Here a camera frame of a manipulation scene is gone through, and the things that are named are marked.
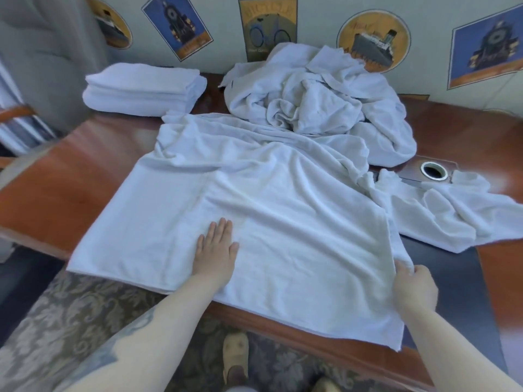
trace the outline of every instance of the forearm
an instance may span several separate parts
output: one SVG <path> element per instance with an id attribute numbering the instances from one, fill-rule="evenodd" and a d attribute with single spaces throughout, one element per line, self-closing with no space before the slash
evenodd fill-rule
<path id="1" fill-rule="evenodd" d="M 218 287 L 209 278 L 192 276 L 114 335 L 57 390 L 163 391 Z"/>
<path id="2" fill-rule="evenodd" d="M 523 391 L 436 312 L 414 311 L 404 320 L 439 392 Z"/>

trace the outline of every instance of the floral carpet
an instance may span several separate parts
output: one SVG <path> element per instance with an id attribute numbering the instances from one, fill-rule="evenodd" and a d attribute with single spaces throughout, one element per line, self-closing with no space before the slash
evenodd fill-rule
<path id="1" fill-rule="evenodd" d="M 51 391 L 111 335 L 162 298 L 123 283 L 61 271 L 0 349 L 0 390 Z M 204 316 L 166 391 L 221 392 L 222 344 L 232 330 Z M 260 392 L 308 392 L 323 375 L 344 391 L 396 391 L 265 337 L 248 337 L 250 383 Z"/>

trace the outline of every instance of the hand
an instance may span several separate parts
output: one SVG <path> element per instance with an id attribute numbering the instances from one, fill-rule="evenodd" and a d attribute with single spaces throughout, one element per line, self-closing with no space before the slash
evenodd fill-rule
<path id="1" fill-rule="evenodd" d="M 424 265 L 416 265 L 411 274 L 401 261 L 395 261 L 396 278 L 392 288 L 394 305 L 403 321 L 423 310 L 434 311 L 438 288 Z"/>
<path id="2" fill-rule="evenodd" d="M 231 280 L 239 243 L 231 244 L 232 221 L 222 217 L 216 226 L 212 222 L 207 236 L 200 235 L 196 244 L 193 275 L 211 278 L 218 287 L 224 287 Z"/>

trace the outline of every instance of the metal ring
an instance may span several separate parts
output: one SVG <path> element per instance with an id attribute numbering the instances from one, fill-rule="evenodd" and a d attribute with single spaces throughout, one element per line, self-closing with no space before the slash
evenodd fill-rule
<path id="1" fill-rule="evenodd" d="M 435 171 L 438 172 L 439 175 L 441 175 L 441 177 L 434 176 L 434 173 L 431 176 L 431 174 L 429 172 L 427 172 L 427 169 L 434 169 Z M 427 161 L 427 162 L 422 163 L 420 170 L 422 171 L 424 176 L 428 177 L 431 180 L 435 180 L 435 181 L 446 180 L 449 176 L 447 170 L 443 167 L 443 165 L 440 165 L 440 164 L 438 164 L 436 162 L 432 162 L 432 161 Z"/>

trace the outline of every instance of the tattoo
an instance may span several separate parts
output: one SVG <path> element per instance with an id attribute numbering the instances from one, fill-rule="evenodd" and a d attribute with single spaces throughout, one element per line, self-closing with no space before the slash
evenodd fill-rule
<path id="1" fill-rule="evenodd" d="M 133 335 L 136 330 L 143 329 L 145 326 L 151 323 L 154 317 L 154 309 L 155 308 L 151 308 L 145 314 L 135 319 L 132 323 L 129 323 L 109 340 L 107 340 L 105 344 L 103 344 L 91 356 L 83 361 L 80 366 L 78 366 L 78 368 L 73 371 L 72 374 L 66 377 L 54 390 L 54 392 L 62 392 L 97 369 L 101 369 L 108 364 L 118 362 L 118 357 L 114 352 L 114 345 L 116 342 L 124 337 Z"/>

